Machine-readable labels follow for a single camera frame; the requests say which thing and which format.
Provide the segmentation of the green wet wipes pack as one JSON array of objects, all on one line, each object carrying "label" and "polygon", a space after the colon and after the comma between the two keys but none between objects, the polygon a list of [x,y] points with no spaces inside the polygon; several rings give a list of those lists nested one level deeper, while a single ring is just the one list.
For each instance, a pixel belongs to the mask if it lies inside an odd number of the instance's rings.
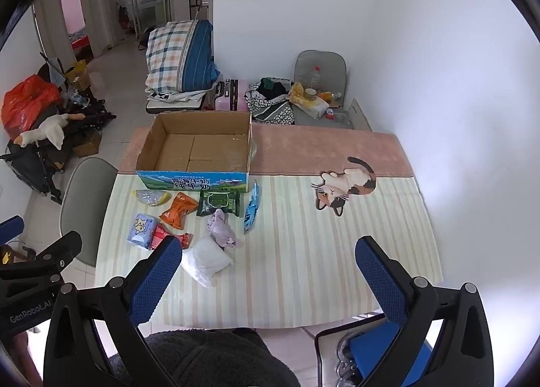
[{"label": "green wet wipes pack", "polygon": [[223,213],[240,215],[240,197],[238,191],[232,190],[202,190],[198,200],[198,216],[210,216],[216,210]]}]

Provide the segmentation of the black white patterned bag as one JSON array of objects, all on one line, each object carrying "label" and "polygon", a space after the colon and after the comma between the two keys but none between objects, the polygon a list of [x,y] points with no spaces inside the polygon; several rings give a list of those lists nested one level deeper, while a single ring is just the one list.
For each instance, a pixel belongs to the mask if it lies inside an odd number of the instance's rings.
[{"label": "black white patterned bag", "polygon": [[289,101],[292,81],[265,77],[249,86],[243,99],[255,122],[268,125],[294,125],[295,115]]}]

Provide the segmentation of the grey chair with clutter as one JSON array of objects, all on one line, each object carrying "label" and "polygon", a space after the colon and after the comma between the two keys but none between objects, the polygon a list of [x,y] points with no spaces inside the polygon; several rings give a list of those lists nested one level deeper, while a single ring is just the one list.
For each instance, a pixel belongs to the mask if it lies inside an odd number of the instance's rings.
[{"label": "grey chair with clutter", "polygon": [[352,129],[348,113],[344,108],[345,91],[347,88],[347,66],[345,59],[336,52],[323,50],[304,50],[297,56],[294,69],[294,82],[300,82],[304,88],[309,88],[315,68],[319,68],[318,94],[323,94],[323,100],[334,112],[334,118],[321,116],[311,117],[297,106],[292,109],[296,125],[322,126],[330,128]]}]

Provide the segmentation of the purple towel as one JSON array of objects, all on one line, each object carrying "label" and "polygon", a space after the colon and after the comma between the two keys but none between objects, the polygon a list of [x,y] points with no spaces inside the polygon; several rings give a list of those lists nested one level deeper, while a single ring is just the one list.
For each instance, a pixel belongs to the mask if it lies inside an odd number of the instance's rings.
[{"label": "purple towel", "polygon": [[227,222],[226,214],[217,209],[207,221],[209,235],[222,249],[234,248],[237,245],[237,238],[233,229]]}]

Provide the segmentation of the striped cat table mat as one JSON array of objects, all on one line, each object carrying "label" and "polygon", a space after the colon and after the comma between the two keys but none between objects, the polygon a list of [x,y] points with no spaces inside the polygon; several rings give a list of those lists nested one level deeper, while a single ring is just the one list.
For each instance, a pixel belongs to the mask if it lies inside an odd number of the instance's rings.
[{"label": "striped cat table mat", "polygon": [[[356,241],[372,236],[413,276],[443,279],[435,235],[398,139],[307,126],[254,125],[252,182],[260,189],[254,224],[231,217],[231,263],[199,284],[178,271],[152,322],[179,327],[309,327],[371,311],[375,299],[357,269]],[[367,162],[376,188],[354,196],[342,216],[315,202],[324,171],[350,158]]]}]

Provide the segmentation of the pink suitcase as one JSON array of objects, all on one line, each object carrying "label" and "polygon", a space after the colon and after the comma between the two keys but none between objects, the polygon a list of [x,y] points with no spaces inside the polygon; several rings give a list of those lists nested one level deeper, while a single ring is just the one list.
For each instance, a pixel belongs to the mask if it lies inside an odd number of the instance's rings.
[{"label": "pink suitcase", "polygon": [[245,94],[249,91],[249,83],[245,80],[220,81],[216,86],[214,109],[224,112],[248,112]]}]

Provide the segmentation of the white soft pouch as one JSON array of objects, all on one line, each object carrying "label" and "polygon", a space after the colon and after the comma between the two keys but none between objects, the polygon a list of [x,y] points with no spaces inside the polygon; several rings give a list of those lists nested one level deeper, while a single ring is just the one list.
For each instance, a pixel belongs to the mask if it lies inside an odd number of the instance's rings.
[{"label": "white soft pouch", "polygon": [[184,250],[180,262],[180,266],[205,288],[213,287],[214,276],[233,264],[234,260],[210,236],[198,239]]}]

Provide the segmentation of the blue snack packet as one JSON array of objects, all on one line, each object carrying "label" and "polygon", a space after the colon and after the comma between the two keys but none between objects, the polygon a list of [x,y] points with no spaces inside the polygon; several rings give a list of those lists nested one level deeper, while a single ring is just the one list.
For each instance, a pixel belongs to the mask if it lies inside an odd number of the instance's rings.
[{"label": "blue snack packet", "polygon": [[257,181],[252,184],[252,193],[244,213],[243,233],[247,234],[254,226],[260,203],[260,187]]}]

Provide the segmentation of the open cardboard milk box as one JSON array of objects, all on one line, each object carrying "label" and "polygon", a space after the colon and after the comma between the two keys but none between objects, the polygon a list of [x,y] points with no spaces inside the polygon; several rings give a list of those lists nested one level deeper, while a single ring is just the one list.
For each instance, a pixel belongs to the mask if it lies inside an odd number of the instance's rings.
[{"label": "open cardboard milk box", "polygon": [[135,172],[150,189],[244,193],[251,152],[248,112],[163,112],[145,138]]}]

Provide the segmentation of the orange plastic bag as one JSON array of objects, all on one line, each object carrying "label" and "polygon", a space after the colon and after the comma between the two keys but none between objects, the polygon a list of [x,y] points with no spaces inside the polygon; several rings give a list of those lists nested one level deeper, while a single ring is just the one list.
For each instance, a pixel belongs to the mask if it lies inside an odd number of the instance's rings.
[{"label": "orange plastic bag", "polygon": [[14,141],[31,129],[40,114],[51,105],[62,103],[59,89],[33,74],[21,81],[3,99],[1,120],[9,139]]}]

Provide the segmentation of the plaid folded quilt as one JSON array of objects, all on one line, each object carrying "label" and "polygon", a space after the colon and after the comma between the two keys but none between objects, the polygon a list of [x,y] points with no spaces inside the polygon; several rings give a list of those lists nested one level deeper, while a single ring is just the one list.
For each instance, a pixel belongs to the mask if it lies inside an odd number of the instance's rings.
[{"label": "plaid folded quilt", "polygon": [[221,76],[208,20],[168,22],[149,33],[145,91],[164,100],[212,88]]}]

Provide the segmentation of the plastic bottle red cap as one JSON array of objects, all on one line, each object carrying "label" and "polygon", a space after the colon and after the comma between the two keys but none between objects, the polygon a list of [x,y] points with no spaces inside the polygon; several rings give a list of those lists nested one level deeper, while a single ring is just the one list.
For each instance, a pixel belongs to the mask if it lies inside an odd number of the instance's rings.
[{"label": "plastic bottle red cap", "polygon": [[315,66],[310,73],[308,87],[311,90],[314,90],[315,92],[317,92],[319,90],[319,85],[320,85],[320,68],[319,66]]}]

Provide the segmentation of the small cardboard box on floor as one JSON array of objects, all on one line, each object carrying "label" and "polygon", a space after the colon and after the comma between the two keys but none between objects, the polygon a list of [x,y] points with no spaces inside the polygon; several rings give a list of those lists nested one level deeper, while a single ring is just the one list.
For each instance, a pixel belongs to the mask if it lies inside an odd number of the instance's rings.
[{"label": "small cardboard box on floor", "polygon": [[78,158],[95,156],[99,153],[102,133],[94,130],[81,143],[73,147],[73,152]]}]

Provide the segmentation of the grey chair left of table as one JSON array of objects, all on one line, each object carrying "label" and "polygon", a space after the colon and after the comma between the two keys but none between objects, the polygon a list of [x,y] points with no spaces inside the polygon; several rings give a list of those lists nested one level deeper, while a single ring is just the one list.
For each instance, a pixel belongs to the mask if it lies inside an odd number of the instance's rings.
[{"label": "grey chair left of table", "polygon": [[59,232],[75,231],[81,236],[77,259],[96,266],[104,216],[118,170],[100,157],[89,157],[75,167],[59,213]]}]

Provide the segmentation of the grey yellow sock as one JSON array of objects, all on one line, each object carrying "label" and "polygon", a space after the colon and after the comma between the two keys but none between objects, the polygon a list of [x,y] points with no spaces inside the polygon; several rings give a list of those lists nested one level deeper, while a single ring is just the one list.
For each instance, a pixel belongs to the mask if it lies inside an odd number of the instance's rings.
[{"label": "grey yellow sock", "polygon": [[132,194],[140,203],[150,207],[163,205],[171,198],[169,192],[155,189],[136,189]]}]

